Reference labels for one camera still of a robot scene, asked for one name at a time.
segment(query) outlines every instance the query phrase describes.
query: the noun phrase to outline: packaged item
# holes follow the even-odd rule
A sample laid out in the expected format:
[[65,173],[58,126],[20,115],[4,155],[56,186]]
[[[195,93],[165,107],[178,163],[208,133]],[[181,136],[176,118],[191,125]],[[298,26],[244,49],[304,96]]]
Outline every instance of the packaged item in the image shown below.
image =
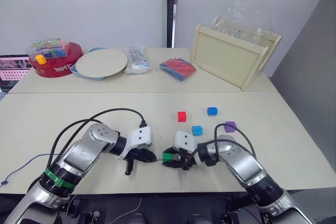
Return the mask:
[[167,60],[160,64],[160,68],[167,73],[172,74],[180,81],[184,81],[196,71],[196,68],[193,65],[180,58]]
[[124,52],[128,58],[125,73],[145,73],[151,69],[151,64],[143,46],[126,47],[124,48]]

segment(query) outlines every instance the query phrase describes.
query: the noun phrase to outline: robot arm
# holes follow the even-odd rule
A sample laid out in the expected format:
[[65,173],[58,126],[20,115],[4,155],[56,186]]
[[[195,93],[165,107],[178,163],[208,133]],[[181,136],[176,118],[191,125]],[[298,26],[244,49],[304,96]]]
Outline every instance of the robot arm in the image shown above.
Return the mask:
[[[234,141],[229,135],[222,135],[218,139]],[[197,144],[192,135],[177,131],[173,148],[175,153],[186,151],[191,154],[196,147],[198,147],[198,152],[194,156],[194,164],[201,164],[202,162],[209,166],[216,164],[214,143],[208,145]],[[253,197],[257,207],[272,223],[315,224],[301,210],[292,196],[273,181],[250,152],[234,143],[218,142],[218,159],[226,164],[228,170]],[[176,161],[168,161],[163,165],[174,167]]]
[[130,175],[135,159],[156,161],[156,156],[144,149],[150,145],[151,131],[148,126],[132,131],[126,139],[105,124],[91,125],[81,140],[73,143],[55,164],[45,170],[42,179],[18,203],[5,224],[17,224],[25,219],[35,223],[54,223],[57,211],[69,202],[69,195],[101,153],[112,153],[118,159],[127,160],[125,174]]

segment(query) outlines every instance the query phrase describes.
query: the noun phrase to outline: white round plate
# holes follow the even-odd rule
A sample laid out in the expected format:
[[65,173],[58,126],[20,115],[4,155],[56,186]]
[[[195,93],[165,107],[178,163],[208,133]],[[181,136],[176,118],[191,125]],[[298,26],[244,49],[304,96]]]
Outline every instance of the white round plate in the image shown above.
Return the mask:
[[86,77],[99,78],[120,72],[127,64],[127,56],[114,49],[89,52],[76,62],[77,71]]

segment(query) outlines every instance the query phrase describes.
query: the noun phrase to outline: plastic bag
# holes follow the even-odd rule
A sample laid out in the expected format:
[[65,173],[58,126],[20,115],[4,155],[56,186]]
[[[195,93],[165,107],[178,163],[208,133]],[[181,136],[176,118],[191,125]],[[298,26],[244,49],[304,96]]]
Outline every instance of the plastic bag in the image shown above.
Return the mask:
[[256,7],[227,1],[223,16],[216,16],[211,29],[266,47],[273,28],[268,16]]
[[160,68],[180,81],[184,81],[196,71],[196,67],[180,58],[171,58],[161,63]]
[[124,52],[128,58],[125,73],[145,73],[152,68],[143,46],[135,45],[126,47],[124,48]]

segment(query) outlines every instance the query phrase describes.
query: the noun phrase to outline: plastic storage box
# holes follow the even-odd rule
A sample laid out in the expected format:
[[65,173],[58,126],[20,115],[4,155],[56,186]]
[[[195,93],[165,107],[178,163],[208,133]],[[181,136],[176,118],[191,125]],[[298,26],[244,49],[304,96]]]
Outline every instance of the plastic storage box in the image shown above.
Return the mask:
[[29,58],[29,63],[35,68],[38,75],[55,78],[71,74],[70,68],[83,55],[81,47],[73,42],[69,43],[68,56],[48,59],[44,64]]
[[32,46],[26,51],[31,60],[36,61],[37,55],[43,55],[47,60],[53,58],[67,57],[69,42],[60,38],[35,40]]

